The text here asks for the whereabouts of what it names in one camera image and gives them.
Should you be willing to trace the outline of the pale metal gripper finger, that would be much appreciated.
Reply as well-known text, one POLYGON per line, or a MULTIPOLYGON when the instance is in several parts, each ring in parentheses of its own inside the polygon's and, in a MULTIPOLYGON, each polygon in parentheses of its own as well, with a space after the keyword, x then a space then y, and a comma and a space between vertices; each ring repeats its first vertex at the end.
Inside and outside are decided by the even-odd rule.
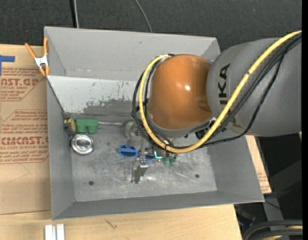
POLYGON ((144 176, 148 167, 149 165, 145 158, 137 158, 133 164, 131 182, 133 184, 138 184, 140 181, 140 178, 144 176))

